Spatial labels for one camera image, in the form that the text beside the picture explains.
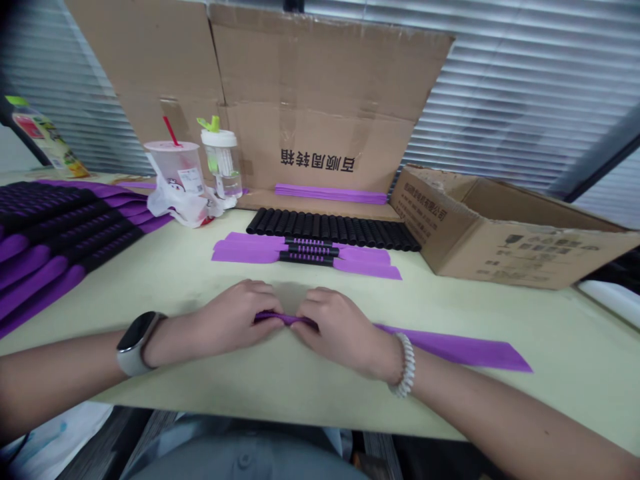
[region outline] white blinds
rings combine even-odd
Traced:
[[[104,70],[62,0],[22,2],[5,32],[6,94],[50,117],[91,171],[152,174]]]
[[[640,105],[638,0],[307,0],[305,11],[455,34],[403,162],[562,195]]]
[[[630,229],[640,229],[640,151],[628,156],[573,202]]]

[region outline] desk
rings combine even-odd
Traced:
[[[420,254],[410,252],[391,252],[404,281],[292,263],[211,262],[216,241],[243,231],[252,217],[231,211],[200,229],[172,222],[146,235],[2,339],[0,355],[124,328],[146,310],[192,311],[244,278],[274,284],[289,314],[308,288],[322,285],[350,296],[372,321],[510,342],[535,373],[487,369],[488,375],[640,455],[640,333],[578,291],[437,277]],[[319,358],[287,330],[252,349],[130,379],[95,400],[463,438],[414,399],[396,399],[386,385]]]

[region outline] forearm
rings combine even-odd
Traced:
[[[413,395],[502,470],[528,479],[638,479],[638,459],[542,402],[416,350]]]
[[[0,357],[0,445],[126,380],[116,359],[124,331]]]

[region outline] smartwatch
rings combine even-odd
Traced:
[[[142,349],[159,320],[167,318],[160,312],[146,312],[133,321],[116,347],[118,364],[124,373],[136,377],[148,373],[150,368],[142,360]]]

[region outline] red straw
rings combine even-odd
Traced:
[[[175,139],[175,135],[173,133],[173,129],[171,128],[171,124],[169,123],[169,119],[166,117],[162,117],[165,123],[167,124],[167,129],[169,130],[169,134],[171,135],[171,139],[173,140],[173,144],[176,147],[180,147],[181,145],[178,143],[178,140]]]

